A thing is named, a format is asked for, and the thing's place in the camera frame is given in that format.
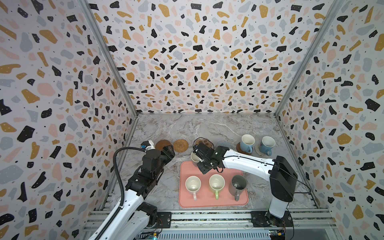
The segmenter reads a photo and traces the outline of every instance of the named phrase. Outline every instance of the robotic arm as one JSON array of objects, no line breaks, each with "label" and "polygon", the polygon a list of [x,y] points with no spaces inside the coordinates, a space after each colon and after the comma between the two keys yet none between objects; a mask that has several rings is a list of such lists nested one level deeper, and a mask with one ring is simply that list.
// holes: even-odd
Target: robotic arm
[{"label": "robotic arm", "polygon": [[[143,142],[141,148],[123,148],[145,152],[142,158],[143,164],[128,180],[125,191],[121,179],[119,180],[122,198],[89,240],[131,240],[144,228],[155,226],[157,207],[145,203],[144,200],[157,185],[164,172],[164,166],[174,158],[175,152],[172,145],[164,147],[162,151],[156,150],[152,141]],[[202,174],[206,174],[211,169],[232,168],[255,174],[269,181],[273,198],[265,218],[270,223],[281,222],[287,205],[293,200],[297,180],[297,174],[285,158],[281,156],[277,156],[276,159],[258,158],[223,146],[212,149],[204,143],[193,146],[193,150],[193,153],[201,159],[197,166]],[[119,179],[116,153],[114,167]]]}]

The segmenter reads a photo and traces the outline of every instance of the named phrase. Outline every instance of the white coaster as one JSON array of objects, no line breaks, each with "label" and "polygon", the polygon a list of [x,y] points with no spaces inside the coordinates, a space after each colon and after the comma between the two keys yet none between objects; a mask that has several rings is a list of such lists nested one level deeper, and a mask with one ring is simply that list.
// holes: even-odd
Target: white coaster
[{"label": "white coaster", "polygon": [[255,150],[255,152],[260,156],[260,157],[269,157],[268,155],[264,154],[264,153],[261,153],[260,150],[259,150],[259,145],[256,144],[253,149]]}]

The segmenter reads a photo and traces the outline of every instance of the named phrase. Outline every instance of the terrazzo wall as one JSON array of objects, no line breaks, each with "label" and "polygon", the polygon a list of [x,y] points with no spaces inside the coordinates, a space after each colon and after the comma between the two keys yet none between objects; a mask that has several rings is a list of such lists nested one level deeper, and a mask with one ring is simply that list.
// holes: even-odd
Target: terrazzo wall
[{"label": "terrazzo wall", "polygon": [[0,7],[0,238],[79,239],[131,113],[76,1]]},{"label": "terrazzo wall", "polygon": [[383,239],[384,1],[345,1],[278,117],[344,239]]},{"label": "terrazzo wall", "polygon": [[271,113],[333,0],[89,3],[139,113]]}]

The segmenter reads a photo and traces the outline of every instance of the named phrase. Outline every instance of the marble surface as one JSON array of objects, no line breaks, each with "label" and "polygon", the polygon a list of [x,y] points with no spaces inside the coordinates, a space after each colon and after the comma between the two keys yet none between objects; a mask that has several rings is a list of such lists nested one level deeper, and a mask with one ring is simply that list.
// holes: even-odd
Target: marble surface
[{"label": "marble surface", "polygon": [[[264,136],[271,136],[276,141],[271,158],[277,155],[285,157],[297,172],[296,165],[290,155],[288,147],[283,141],[276,120],[270,115],[140,115],[136,126],[131,145],[139,147],[145,140],[157,141],[167,139],[171,143],[178,139],[185,139],[189,148],[183,153],[176,153],[176,156],[164,169],[159,184],[153,188],[145,199],[146,202],[158,207],[159,210],[180,210],[179,205],[179,175],[180,164],[183,161],[190,161],[193,141],[198,137],[205,137],[216,144],[219,141],[232,143],[232,149],[236,150],[236,144],[244,134],[254,136],[256,143],[259,143]],[[142,164],[143,153],[130,150],[123,162],[121,178],[124,186],[134,171]],[[247,190],[249,202],[245,206],[214,207],[209,209],[267,209],[272,199],[270,183],[264,179],[244,172],[248,181]],[[298,183],[297,192],[305,192],[305,188]],[[116,184],[110,206],[114,206],[120,198],[120,190]],[[309,194],[295,194],[294,200],[288,208],[316,208]]]}]

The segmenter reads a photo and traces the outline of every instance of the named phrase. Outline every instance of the gray mug handle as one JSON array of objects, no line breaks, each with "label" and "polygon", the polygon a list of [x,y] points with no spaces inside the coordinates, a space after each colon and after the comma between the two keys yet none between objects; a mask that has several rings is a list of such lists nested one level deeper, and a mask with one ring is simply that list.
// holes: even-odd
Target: gray mug handle
[{"label": "gray mug handle", "polygon": [[239,199],[240,199],[240,191],[237,190],[235,193],[235,201],[237,202],[237,201],[239,201]]}]

